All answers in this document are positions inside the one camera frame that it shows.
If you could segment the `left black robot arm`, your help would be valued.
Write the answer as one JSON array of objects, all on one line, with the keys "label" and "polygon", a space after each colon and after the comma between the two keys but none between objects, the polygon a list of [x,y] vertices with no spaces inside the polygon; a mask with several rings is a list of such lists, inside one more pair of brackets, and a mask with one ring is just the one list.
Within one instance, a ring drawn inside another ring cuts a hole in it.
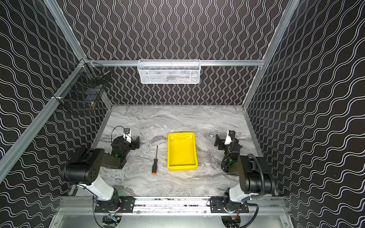
[{"label": "left black robot arm", "polygon": [[129,152],[140,148],[140,137],[119,136],[112,140],[111,146],[111,154],[100,148],[80,150],[79,157],[66,164],[61,179],[86,189],[98,205],[108,206],[113,211],[120,207],[118,191],[99,175],[100,168],[123,169]]}]

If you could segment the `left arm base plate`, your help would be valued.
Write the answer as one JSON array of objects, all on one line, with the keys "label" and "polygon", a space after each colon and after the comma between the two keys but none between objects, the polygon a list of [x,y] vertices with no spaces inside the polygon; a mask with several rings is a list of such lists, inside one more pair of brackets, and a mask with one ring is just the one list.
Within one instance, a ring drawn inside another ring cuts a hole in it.
[{"label": "left arm base plate", "polygon": [[136,199],[132,196],[123,196],[108,201],[97,200],[95,213],[132,213]]}]

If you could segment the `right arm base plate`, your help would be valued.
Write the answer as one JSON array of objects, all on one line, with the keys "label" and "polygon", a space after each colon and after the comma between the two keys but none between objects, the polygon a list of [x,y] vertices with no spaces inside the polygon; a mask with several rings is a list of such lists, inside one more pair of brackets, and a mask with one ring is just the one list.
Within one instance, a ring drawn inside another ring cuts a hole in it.
[{"label": "right arm base plate", "polygon": [[248,213],[248,206],[232,202],[224,197],[210,197],[207,201],[207,206],[210,207],[211,213]]}]

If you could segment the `black orange screwdriver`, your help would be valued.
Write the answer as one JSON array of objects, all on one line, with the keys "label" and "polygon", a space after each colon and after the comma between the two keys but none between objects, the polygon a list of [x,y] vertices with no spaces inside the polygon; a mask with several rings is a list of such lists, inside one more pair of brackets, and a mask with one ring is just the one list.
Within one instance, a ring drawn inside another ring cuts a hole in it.
[{"label": "black orange screwdriver", "polygon": [[152,166],[152,175],[156,175],[156,173],[157,173],[157,167],[158,167],[157,154],[158,154],[158,146],[156,147],[156,156],[154,158],[154,163],[153,163],[153,166]]}]

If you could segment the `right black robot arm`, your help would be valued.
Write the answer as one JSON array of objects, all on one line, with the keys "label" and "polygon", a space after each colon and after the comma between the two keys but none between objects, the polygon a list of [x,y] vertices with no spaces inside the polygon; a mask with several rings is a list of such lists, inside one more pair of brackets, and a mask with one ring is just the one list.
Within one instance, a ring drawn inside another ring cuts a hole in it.
[{"label": "right black robot arm", "polygon": [[216,135],[214,146],[224,152],[221,171],[239,178],[239,183],[224,193],[225,205],[275,194],[274,180],[265,158],[253,154],[241,155],[242,146],[235,138],[234,131],[229,131],[224,139]]}]

